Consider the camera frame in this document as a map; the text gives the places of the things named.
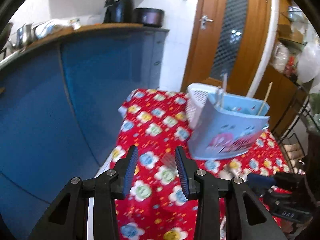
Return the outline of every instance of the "metal screw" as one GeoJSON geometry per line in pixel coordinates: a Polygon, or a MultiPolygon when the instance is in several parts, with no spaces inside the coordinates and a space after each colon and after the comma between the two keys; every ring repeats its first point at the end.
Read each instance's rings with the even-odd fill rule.
{"type": "Polygon", "coordinates": [[[113,170],[113,169],[110,169],[110,170],[107,170],[106,173],[107,173],[108,176],[113,176],[113,175],[116,174],[116,171],[113,170]]]}
{"type": "Polygon", "coordinates": [[[233,178],[233,181],[236,183],[236,184],[241,184],[242,183],[242,179],[240,177],[234,177],[233,178]]]}
{"type": "Polygon", "coordinates": [[[79,181],[80,181],[80,179],[78,177],[74,177],[71,179],[72,184],[77,184],[77,183],[79,183],[79,181]]]}
{"type": "Polygon", "coordinates": [[[197,170],[199,176],[204,176],[206,174],[205,170],[197,170]]]}

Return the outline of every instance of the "door frame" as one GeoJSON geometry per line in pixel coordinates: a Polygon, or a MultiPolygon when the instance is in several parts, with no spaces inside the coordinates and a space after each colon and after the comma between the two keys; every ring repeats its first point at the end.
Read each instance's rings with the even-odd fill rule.
{"type": "MultiPolygon", "coordinates": [[[[196,44],[197,44],[197,40],[198,40],[198,35],[199,35],[199,31],[200,31],[200,25],[201,25],[200,19],[202,16],[203,5],[204,5],[204,0],[198,0],[198,4],[196,7],[195,20],[194,20],[194,25],[193,25],[193,30],[192,30],[191,42],[190,42],[190,47],[189,47],[187,64],[186,64],[186,68],[184,71],[183,80],[182,80],[182,84],[181,84],[181,88],[180,88],[181,92],[185,92],[188,88],[188,79],[190,76],[190,71],[191,71],[191,67],[192,67],[192,63],[193,63],[193,59],[194,59],[194,54],[196,51],[196,44]]],[[[262,39],[261,39],[261,43],[259,45],[259,55],[260,55],[258,57],[259,61],[257,60],[256,67],[252,70],[252,72],[250,74],[250,84],[248,84],[248,90],[252,84],[252,81],[253,81],[254,76],[257,72],[257,69],[259,67],[259,63],[260,63],[262,55],[263,55],[263,51],[264,51],[265,44],[267,41],[267,36],[268,36],[270,16],[271,16],[271,0],[268,0],[267,1],[267,13],[266,13],[266,18],[268,20],[265,21],[262,39]]]]}

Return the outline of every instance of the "triangular cutout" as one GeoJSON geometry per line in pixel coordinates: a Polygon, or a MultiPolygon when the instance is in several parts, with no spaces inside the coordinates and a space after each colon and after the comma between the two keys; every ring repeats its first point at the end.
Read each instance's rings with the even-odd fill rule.
{"type": "Polygon", "coordinates": [[[51,213],[49,222],[64,225],[67,219],[68,207],[70,202],[71,194],[66,194],[60,201],[56,209],[51,213]]]}
{"type": "Polygon", "coordinates": [[[252,198],[247,194],[243,194],[243,201],[247,213],[248,223],[250,226],[265,223],[267,219],[253,202],[252,198]]]}

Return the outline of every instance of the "white tiled wall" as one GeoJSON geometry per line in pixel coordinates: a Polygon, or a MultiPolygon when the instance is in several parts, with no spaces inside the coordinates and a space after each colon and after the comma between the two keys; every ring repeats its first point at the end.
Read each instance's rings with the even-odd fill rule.
{"type": "MultiPolygon", "coordinates": [[[[24,23],[39,23],[52,18],[99,14],[105,0],[26,0],[11,21],[15,32],[24,23]]],[[[165,10],[164,28],[170,29],[164,48],[160,88],[179,91],[188,58],[191,34],[198,0],[134,0],[136,7],[165,10]]],[[[248,96],[253,96],[269,61],[278,21],[279,0],[271,0],[272,11],[261,62],[248,96]]]]}

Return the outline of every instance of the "metal kettle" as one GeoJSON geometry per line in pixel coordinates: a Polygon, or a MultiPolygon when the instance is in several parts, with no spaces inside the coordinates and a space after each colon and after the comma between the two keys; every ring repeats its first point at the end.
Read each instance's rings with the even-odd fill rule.
{"type": "Polygon", "coordinates": [[[17,30],[17,41],[15,44],[9,39],[9,48],[11,51],[16,51],[18,49],[23,49],[37,39],[34,29],[32,29],[32,24],[24,24],[21,28],[17,30]]]}

